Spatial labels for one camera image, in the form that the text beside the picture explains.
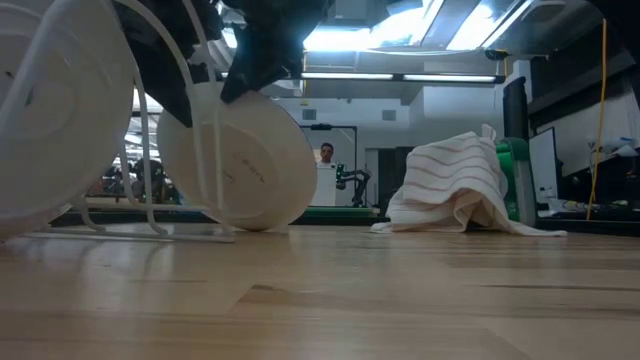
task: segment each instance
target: dish rack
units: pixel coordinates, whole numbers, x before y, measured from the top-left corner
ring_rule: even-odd
[[[105,6],[109,12],[111,12],[112,18],[114,20],[114,26],[120,28],[119,20],[115,15],[115,10],[111,5],[111,0],[54,0],[45,14],[42,16],[40,24],[31,40],[31,43],[28,47],[27,52],[25,53],[22,63],[20,64],[18,73],[15,77],[15,80],[12,86],[9,89],[7,97],[0,109],[0,133],[2,133],[5,126],[9,123],[9,121],[13,121],[19,114],[21,110],[21,106],[19,104],[24,104],[29,96],[29,89],[32,88],[35,83],[35,69],[38,67],[38,64],[42,60],[43,56],[46,52],[45,45],[51,39],[50,37],[54,33],[52,31],[55,24],[59,21],[64,20],[64,16],[69,10],[70,6],[74,4],[74,2],[79,1],[96,1],[102,2],[101,5]],[[136,230],[125,230],[125,231],[113,231],[109,230],[104,226],[100,226],[95,224],[91,216],[88,212],[90,207],[90,203],[87,202],[87,199],[83,196],[73,199],[71,204],[76,207],[82,216],[82,220],[85,224],[86,229],[60,229],[60,228],[52,228],[47,226],[43,229],[38,230],[34,235],[38,234],[58,234],[65,236],[73,236],[73,237],[81,237],[84,239],[87,238],[111,238],[111,239],[129,239],[129,240],[138,240],[138,241],[203,241],[203,242],[211,242],[211,243],[233,243],[234,240],[234,232],[233,230],[226,225],[224,220],[224,215],[220,219],[220,223],[222,224],[221,229],[219,231],[212,231],[212,234],[209,235],[200,235],[200,234],[188,234],[188,233],[169,233],[167,229],[159,225],[154,216],[155,211],[191,211],[191,212],[208,212],[211,209],[211,205],[213,204],[210,201],[206,172],[204,171],[204,154],[203,154],[203,145],[202,145],[202,116],[200,116],[200,112],[198,107],[195,105],[195,89],[194,83],[191,78],[191,74],[189,72],[189,68],[187,66],[187,62],[182,56],[177,43],[166,29],[166,27],[162,24],[162,22],[142,3],[138,0],[113,0],[117,3],[120,3],[124,6],[127,6],[131,10],[137,12],[140,16],[142,16],[153,28],[158,32],[158,34],[162,37],[163,41],[167,44],[169,49],[171,50],[182,77],[184,78],[186,84],[186,92],[187,96],[190,100],[191,113],[193,114],[193,132],[194,132],[194,150],[196,155],[196,163],[197,163],[197,176],[198,182],[200,186],[200,191],[202,194],[202,198],[205,200],[205,204],[209,204],[210,206],[187,206],[187,205],[161,205],[161,204],[153,204],[152,200],[152,186],[151,186],[151,178],[146,176],[145,181],[145,192],[146,192],[146,201],[145,203],[139,202],[133,195],[133,190],[131,187],[131,181],[129,178],[129,169],[127,166],[122,166],[123,173],[123,181],[124,181],[124,189],[128,204],[109,204],[105,206],[104,204],[100,204],[100,207],[108,207],[111,209],[122,209],[122,210],[138,210],[144,211],[147,214],[147,224],[149,226],[150,232],[142,232]],[[207,51],[204,53],[204,61],[207,67],[207,71],[209,74],[209,79],[214,79],[215,81],[215,60],[211,53],[211,49],[208,46],[207,39],[205,36],[204,29],[202,27],[202,23],[196,13],[195,7],[193,6],[191,0],[182,0],[189,17],[191,19],[192,25],[195,29],[196,35],[198,37],[198,41],[202,49],[206,49]],[[143,163],[144,163],[144,171],[146,174],[151,173],[151,163],[150,163],[150,143],[149,143],[149,115],[147,109],[147,102],[144,90],[144,84],[142,82],[142,77],[140,75],[140,71],[137,68],[137,64],[135,63],[135,58],[133,53],[129,51],[130,61],[134,63],[134,82],[135,87],[138,90],[138,96],[140,99],[140,116],[142,122],[142,146],[143,146]],[[217,179],[217,199],[219,202],[217,205],[219,207],[219,213],[225,214],[225,202],[224,202],[224,188],[223,188],[223,163],[220,149],[220,128],[221,128],[221,120],[219,119],[218,114],[214,116],[212,119],[213,123],[213,132],[215,139],[215,147],[216,147],[216,179]],[[126,156],[126,146],[124,139],[122,139],[120,148],[118,149],[121,164],[127,163]]]

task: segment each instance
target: fluorescent light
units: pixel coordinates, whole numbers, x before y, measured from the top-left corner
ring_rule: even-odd
[[[142,138],[138,135],[127,134],[124,139],[130,143],[142,145]]]
[[[236,35],[233,33],[233,29],[225,28],[222,30],[222,37],[224,41],[227,43],[227,46],[230,49],[235,49],[238,47],[238,40],[236,40]]]
[[[319,27],[304,41],[307,51],[362,51],[385,45],[419,45],[438,16],[444,0],[423,0],[423,6],[391,15],[373,29]],[[227,46],[238,47],[230,28],[222,31]]]
[[[426,11],[422,21],[419,21],[415,26],[415,30],[413,31],[409,42],[410,45],[419,46],[422,44],[422,41],[424,40],[424,37],[427,36],[427,32],[429,32],[431,25],[433,25],[436,16],[440,13],[444,0],[425,0],[423,4]]]
[[[162,112],[162,105],[155,101],[151,96],[146,94],[147,110],[152,113]],[[138,90],[133,89],[133,111],[140,111],[140,97],[138,96]]]
[[[391,80],[393,79],[393,74],[302,73],[302,78],[327,80]]]
[[[527,0],[512,12],[517,3],[515,2],[500,17],[494,16],[494,11],[486,4],[481,3],[462,24],[447,46],[447,50],[475,50],[479,47],[491,46],[534,1],[536,0]]]
[[[318,29],[304,41],[308,51],[358,51],[366,50],[369,29]]]
[[[491,33],[498,27],[500,20],[493,17],[490,7],[478,5],[467,20],[460,26],[447,50],[474,50],[482,45]]]
[[[495,76],[481,75],[404,75],[405,81],[423,81],[423,82],[475,82],[475,83],[494,83]]]
[[[127,149],[127,153],[142,155],[142,154],[144,154],[144,150],[142,150],[142,149]],[[157,157],[160,156],[160,152],[158,150],[151,149],[151,150],[149,150],[149,156],[157,158]]]
[[[424,8],[417,8],[389,16],[371,30],[368,48],[406,45],[412,36],[411,30],[422,21],[423,15]]]
[[[485,41],[482,44],[482,47],[489,47],[491,46],[491,44],[493,44],[496,40],[498,40],[500,38],[500,36],[502,36],[502,34],[505,33],[505,31],[507,31],[507,29],[513,25],[513,23],[518,20],[520,18],[520,16],[522,16],[522,14],[524,14],[525,11],[527,11],[527,9],[529,8],[529,6],[531,6],[531,4],[533,4],[533,2],[536,0],[527,0],[525,1],[524,4],[522,4],[522,6],[520,6],[518,8],[518,10],[516,10],[513,15],[511,15],[507,21],[504,22],[504,24],[502,24],[498,30],[496,30],[493,35],[491,35],[491,37],[489,39],[487,39],[487,41]]]
[[[363,73],[302,73],[304,80],[380,80],[380,81],[417,81],[417,82],[466,82],[487,83],[496,81],[491,75],[430,75],[430,74],[363,74]]]

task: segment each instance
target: robotic arm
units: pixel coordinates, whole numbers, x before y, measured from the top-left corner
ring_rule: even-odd
[[[371,174],[366,170],[344,171],[344,165],[338,165],[336,188],[344,190],[347,188],[348,182],[355,182],[356,192],[351,199],[353,207],[366,207],[363,196],[369,179],[371,179]]]
[[[192,0],[208,40],[222,37],[219,0]],[[182,0],[140,0],[174,37],[185,59],[191,58],[198,39]],[[234,24],[236,55],[221,99],[232,103],[247,91],[302,74],[303,41],[326,17],[334,0],[225,0],[244,15],[246,26]],[[191,127],[191,110],[185,84],[175,60],[162,39],[134,11],[114,4],[116,13],[140,68],[147,92],[185,126]],[[209,81],[205,65],[190,65],[194,83]]]

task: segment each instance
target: white plate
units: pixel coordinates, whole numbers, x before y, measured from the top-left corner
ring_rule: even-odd
[[[207,191],[217,204],[215,146],[211,117],[222,84],[196,85],[199,105],[209,114],[203,126]],[[316,189],[313,151],[295,120],[270,99],[250,92],[222,104],[220,120],[226,220],[235,227],[263,231],[286,225],[304,213]],[[166,111],[158,124],[158,150],[167,175],[191,205],[206,205],[198,185],[193,130]],[[212,209],[208,216],[220,220]]]
[[[51,2],[0,0],[0,101]],[[0,228],[46,224],[111,165],[131,118],[134,71],[111,12],[101,1],[75,3],[30,102],[0,134]]]

